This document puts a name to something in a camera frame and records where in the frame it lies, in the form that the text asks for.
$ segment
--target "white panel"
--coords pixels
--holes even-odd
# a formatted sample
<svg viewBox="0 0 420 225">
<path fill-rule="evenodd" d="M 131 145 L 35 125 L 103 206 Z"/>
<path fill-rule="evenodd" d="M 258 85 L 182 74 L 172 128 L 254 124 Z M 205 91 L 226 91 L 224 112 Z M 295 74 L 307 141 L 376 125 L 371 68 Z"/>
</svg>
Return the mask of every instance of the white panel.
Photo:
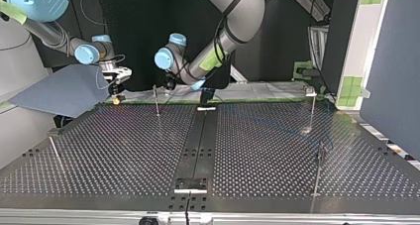
<svg viewBox="0 0 420 225">
<path fill-rule="evenodd" d="M 24 108 L 0 114 L 0 168 L 47 138 L 53 115 Z"/>
<path fill-rule="evenodd" d="M 11 23 L 0 21 L 0 46 L 4 47 L 0 50 L 17 46 L 28 38 L 28 32 L 22 26 L 10 26 Z M 48 76 L 32 39 L 17 49 L 0 51 L 0 70 L 0 96 L 28 87 Z"/>
<path fill-rule="evenodd" d="M 0 21 L 0 100 L 8 100 L 24 88 L 48 76 L 29 33 L 15 21 Z M 0 111 L 0 168 L 47 137 L 53 115 L 13 108 Z"/>
<path fill-rule="evenodd" d="M 28 31 L 14 20 L 0 21 L 0 49 L 7 49 L 19 45 L 28 37 Z"/>
</svg>

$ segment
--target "metal frame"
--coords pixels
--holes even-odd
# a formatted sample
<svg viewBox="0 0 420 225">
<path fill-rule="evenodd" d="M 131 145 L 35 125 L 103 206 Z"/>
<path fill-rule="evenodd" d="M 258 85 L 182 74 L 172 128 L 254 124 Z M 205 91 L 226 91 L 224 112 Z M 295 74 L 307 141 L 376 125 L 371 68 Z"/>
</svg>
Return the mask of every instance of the metal frame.
<svg viewBox="0 0 420 225">
<path fill-rule="evenodd" d="M 0 209 L 0 224 L 138 224 L 153 217 L 159 224 L 185 224 L 183 213 Z M 190 213 L 192 224 L 420 224 L 418 216 L 356 214 Z"/>
</svg>

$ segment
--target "metal rod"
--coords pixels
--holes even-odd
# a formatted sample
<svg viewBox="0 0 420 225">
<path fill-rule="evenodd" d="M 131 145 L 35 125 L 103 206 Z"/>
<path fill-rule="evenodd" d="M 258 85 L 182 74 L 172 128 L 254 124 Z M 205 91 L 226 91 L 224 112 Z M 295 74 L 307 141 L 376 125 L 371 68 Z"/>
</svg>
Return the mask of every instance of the metal rod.
<svg viewBox="0 0 420 225">
<path fill-rule="evenodd" d="M 155 105 L 157 107 L 157 116 L 160 117 L 160 113 L 158 110 L 158 90 L 157 90 L 157 86 L 154 85 L 154 97 L 155 97 Z"/>
<path fill-rule="evenodd" d="M 318 155 L 317 155 L 318 167 L 317 167 L 315 185 L 314 185 L 313 194 L 312 194 L 313 197 L 312 197 L 312 204 L 311 204 L 311 210 L 310 210 L 311 213 L 314 212 L 316 198 L 320 195 L 318 193 L 318 186 L 319 186 L 319 180 L 321 179 L 321 171 L 322 171 L 322 166 L 324 164 L 324 160 L 326 157 L 326 153 L 327 152 L 325 151 L 324 143 L 321 141 L 319 143 Z"/>
<path fill-rule="evenodd" d="M 314 112 L 315 112 L 315 102 L 316 102 L 316 95 L 314 96 L 314 100 L 312 102 L 312 111 L 311 111 L 312 115 L 314 115 Z"/>
<path fill-rule="evenodd" d="M 55 153 L 55 156 L 58 159 L 59 166 L 61 167 L 62 172 L 65 173 L 64 165 L 62 164 L 62 161 L 61 161 L 61 155 L 58 153 L 58 150 L 56 149 L 55 142 L 53 141 L 53 137 L 49 137 L 49 139 L 50 139 L 50 142 L 52 143 L 52 148 Z"/>
</svg>

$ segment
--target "cable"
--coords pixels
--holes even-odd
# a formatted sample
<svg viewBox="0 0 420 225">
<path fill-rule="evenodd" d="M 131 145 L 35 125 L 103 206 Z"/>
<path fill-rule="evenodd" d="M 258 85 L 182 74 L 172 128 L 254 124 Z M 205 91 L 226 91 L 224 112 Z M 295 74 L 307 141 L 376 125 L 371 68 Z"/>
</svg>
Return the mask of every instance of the cable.
<svg viewBox="0 0 420 225">
<path fill-rule="evenodd" d="M 31 39 L 31 34 L 28 34 L 27 39 L 26 39 L 23 43 L 21 43 L 21 44 L 19 44 L 19 45 L 16 45 L 15 47 L 6 48 L 6 49 L 0 49 L 0 52 L 9 51 L 9 50 L 14 50 L 14 49 L 18 49 L 18 48 L 20 48 L 20 47 L 24 46 L 25 44 L 27 44 L 27 43 L 28 43 L 28 41 L 29 41 L 30 39 Z"/>
<path fill-rule="evenodd" d="M 95 76 L 95 79 L 96 79 L 96 87 L 98 88 L 98 89 L 100 89 L 100 90 L 102 90 L 102 89 L 106 89 L 106 88 L 108 88 L 109 86 L 111 86 L 113 83 L 115 83 L 115 79 L 114 80 L 112 80 L 108 85 L 106 85 L 106 86 L 103 86 L 103 87 L 101 87 L 101 86 L 99 86 L 99 82 L 98 82 L 98 75 L 99 75 L 99 69 L 100 69 L 100 67 L 98 67 L 98 69 L 96 70 L 96 76 Z"/>
<path fill-rule="evenodd" d="M 86 19 L 87 19 L 90 23 L 95 24 L 95 25 L 100 25 L 100 26 L 106 26 L 106 24 L 105 24 L 105 23 L 99 23 L 99 22 L 96 22 L 96 21 L 94 21 L 94 20 L 90 19 L 90 18 L 86 15 L 86 13 L 84 12 L 84 8 L 83 8 L 83 0 L 80 0 L 80 10 L 81 10 L 81 13 L 83 14 L 84 18 L 86 18 Z"/>
<path fill-rule="evenodd" d="M 315 7 L 315 1 L 316 0 L 312 0 L 312 3 L 311 3 L 311 11 L 309 12 L 309 46 L 310 46 L 310 48 L 311 48 L 311 51 L 315 54 L 315 48 L 314 48 L 314 46 L 313 46 L 313 44 L 312 44 L 312 32 L 311 32 L 311 27 L 312 27 L 312 17 L 313 17 L 313 11 L 314 11 L 314 7 Z M 324 76 L 322 75 L 322 71 L 321 71 L 321 68 L 319 67 L 319 65 L 318 65 L 318 62 L 317 62 L 317 60 L 315 59 L 314 60 L 314 63 L 315 63 L 315 67 L 316 67 L 316 69 L 318 70 L 318 72 L 319 72 L 319 75 L 321 76 L 321 80 L 324 82 L 324 85 L 325 85 L 325 87 L 327 88 L 327 90 L 331 93 L 331 96 L 333 97 L 333 99 L 334 99 L 334 102 L 337 102 L 337 98 L 334 96 L 334 94 L 333 94 L 333 91 L 331 91 L 331 88 L 328 86 L 328 84 L 327 84 L 327 81 L 325 80 L 325 78 L 324 78 Z"/>
<path fill-rule="evenodd" d="M 63 47 L 66 47 L 65 51 L 66 51 L 67 57 L 70 57 L 70 48 L 71 48 L 70 34 L 58 22 L 54 22 L 54 23 L 57 26 L 58 30 L 60 31 L 61 41 L 57 45 L 49 45 L 47 43 L 44 43 L 44 45 L 53 50 L 58 50 Z"/>
<path fill-rule="evenodd" d="M 228 60 L 228 56 L 226 56 L 225 54 L 225 50 L 223 49 L 223 45 L 222 45 L 222 41 L 220 40 L 220 31 L 223 29 L 222 24 L 225 22 L 226 20 L 226 16 L 223 16 L 223 18 L 220 20 L 219 24 L 217 25 L 216 28 L 216 33 L 214 34 L 214 39 L 213 39 L 213 46 L 214 46 L 214 51 L 216 52 L 216 57 L 217 60 L 224 64 L 227 60 Z M 219 56 L 219 49 L 222 52 L 222 57 Z"/>
</svg>

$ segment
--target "perforated metal table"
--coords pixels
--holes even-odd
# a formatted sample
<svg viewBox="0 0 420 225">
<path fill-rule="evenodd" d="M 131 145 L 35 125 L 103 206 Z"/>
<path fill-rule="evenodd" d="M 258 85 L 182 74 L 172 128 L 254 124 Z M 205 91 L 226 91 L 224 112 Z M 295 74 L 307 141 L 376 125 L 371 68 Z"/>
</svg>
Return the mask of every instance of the perforated metal table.
<svg viewBox="0 0 420 225">
<path fill-rule="evenodd" d="M 98 106 L 0 170 L 0 208 L 420 215 L 420 171 L 327 103 L 216 108 Z"/>
</svg>

